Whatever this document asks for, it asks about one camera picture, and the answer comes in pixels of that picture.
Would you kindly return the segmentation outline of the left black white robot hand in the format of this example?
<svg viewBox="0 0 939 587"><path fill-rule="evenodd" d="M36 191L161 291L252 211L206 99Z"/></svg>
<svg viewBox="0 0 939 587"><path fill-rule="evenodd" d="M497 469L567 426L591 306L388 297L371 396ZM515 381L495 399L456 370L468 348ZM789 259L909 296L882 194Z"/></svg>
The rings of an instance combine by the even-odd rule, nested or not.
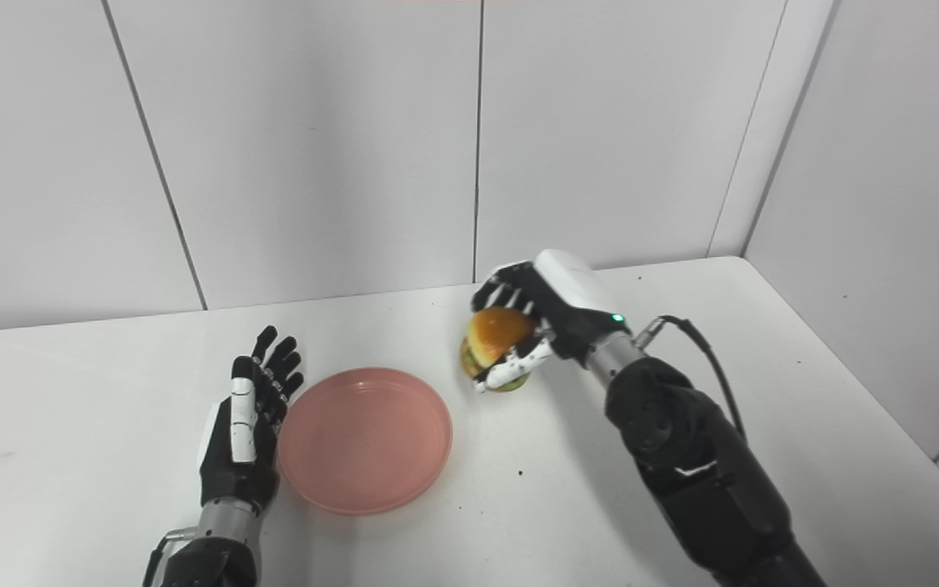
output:
<svg viewBox="0 0 939 587"><path fill-rule="evenodd" d="M295 337L269 324L249 355L231 365L230 395L218 406L199 479L201 505L237 499L261 514L276 497L277 438L303 384Z"/></svg>

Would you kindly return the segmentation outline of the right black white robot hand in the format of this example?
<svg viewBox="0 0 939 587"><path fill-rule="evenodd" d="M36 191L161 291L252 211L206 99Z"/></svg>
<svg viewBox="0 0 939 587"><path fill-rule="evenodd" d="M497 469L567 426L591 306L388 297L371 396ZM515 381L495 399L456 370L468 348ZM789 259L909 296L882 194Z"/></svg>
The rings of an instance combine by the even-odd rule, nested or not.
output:
<svg viewBox="0 0 939 587"><path fill-rule="evenodd" d="M532 260L497 267L470 300L473 312L491 307L517 311L533 330L474 376L477 391L498 391L551 356L588 367L605 338L616 332L631 337L595 271L565 250L545 249Z"/></svg>

